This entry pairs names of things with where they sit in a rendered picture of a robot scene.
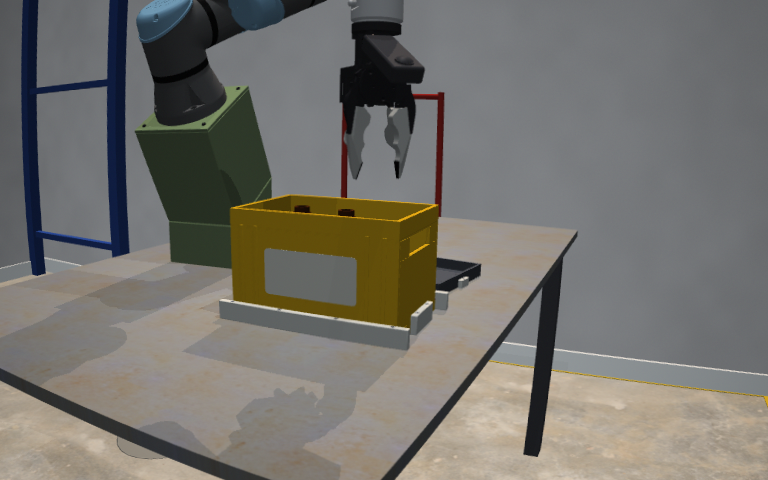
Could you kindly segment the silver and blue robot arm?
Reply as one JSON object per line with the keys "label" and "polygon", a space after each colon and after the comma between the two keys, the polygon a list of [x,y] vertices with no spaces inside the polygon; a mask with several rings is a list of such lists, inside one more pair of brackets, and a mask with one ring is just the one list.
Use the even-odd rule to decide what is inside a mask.
{"label": "silver and blue robot arm", "polygon": [[[136,24],[154,81],[157,121],[165,126],[189,124],[225,104],[225,88],[209,65],[206,49],[247,30],[277,24],[324,1],[327,0],[149,3],[139,12]],[[349,0],[348,6],[353,23],[403,22],[404,0]],[[425,68],[393,36],[364,35],[361,50],[390,83],[422,83]]]}

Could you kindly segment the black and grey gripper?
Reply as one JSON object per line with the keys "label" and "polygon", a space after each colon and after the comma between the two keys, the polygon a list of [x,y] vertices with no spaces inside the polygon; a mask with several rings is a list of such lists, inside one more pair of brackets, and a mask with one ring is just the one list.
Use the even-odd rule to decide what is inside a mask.
{"label": "black and grey gripper", "polygon": [[[361,50],[361,47],[364,35],[401,35],[401,24],[385,21],[355,22],[352,23],[351,33],[355,33],[352,34],[352,39],[355,39],[355,65],[340,68],[340,103],[343,104],[347,124],[344,143],[348,144],[352,177],[357,180],[363,164],[361,158],[365,146],[363,135],[371,119],[371,115],[364,107],[367,103],[367,107],[374,105],[389,107],[387,108],[388,124],[384,135],[387,144],[396,152],[394,167],[396,178],[399,179],[405,165],[416,115],[411,84],[391,84]],[[360,64],[362,65],[356,66]],[[394,102],[395,108],[393,108]]]}

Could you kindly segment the yellow crate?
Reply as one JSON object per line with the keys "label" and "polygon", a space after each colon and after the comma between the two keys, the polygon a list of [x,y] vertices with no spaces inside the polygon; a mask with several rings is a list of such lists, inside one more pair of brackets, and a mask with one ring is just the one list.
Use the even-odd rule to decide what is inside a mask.
{"label": "yellow crate", "polygon": [[435,204],[291,194],[260,201],[236,245],[233,301],[410,328],[427,301],[435,310],[438,217]]}

